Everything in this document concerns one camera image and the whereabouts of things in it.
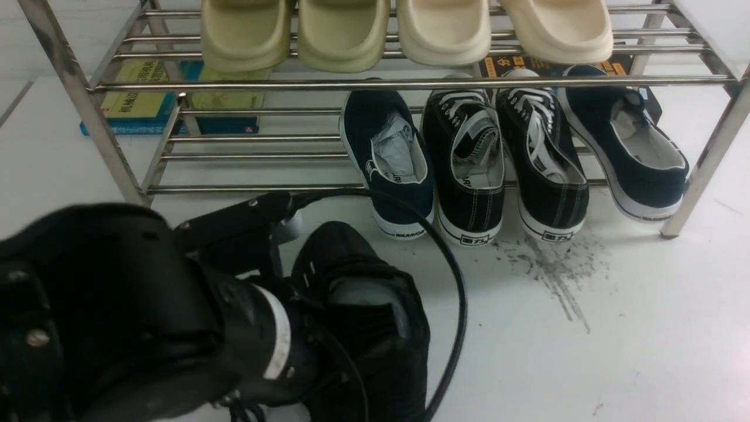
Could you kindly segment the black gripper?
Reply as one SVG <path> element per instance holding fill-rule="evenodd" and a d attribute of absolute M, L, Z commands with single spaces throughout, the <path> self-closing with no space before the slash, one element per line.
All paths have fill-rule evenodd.
<path fill-rule="evenodd" d="M 242 400 L 302 401 L 325 357 L 310 320 L 322 304 L 283 275 L 279 246 L 295 240 L 302 219 L 290 194 L 267 194 L 176 227 L 176 238 L 211 288 L 223 327 L 222 360 L 238 376 Z"/>

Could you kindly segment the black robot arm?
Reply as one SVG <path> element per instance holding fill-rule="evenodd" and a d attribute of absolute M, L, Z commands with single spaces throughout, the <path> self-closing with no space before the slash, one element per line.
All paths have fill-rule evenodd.
<path fill-rule="evenodd" d="M 287 194 L 171 228 L 78 204 L 2 240 L 2 420 L 153 421 L 303 401 L 322 376 L 279 277 Z"/>

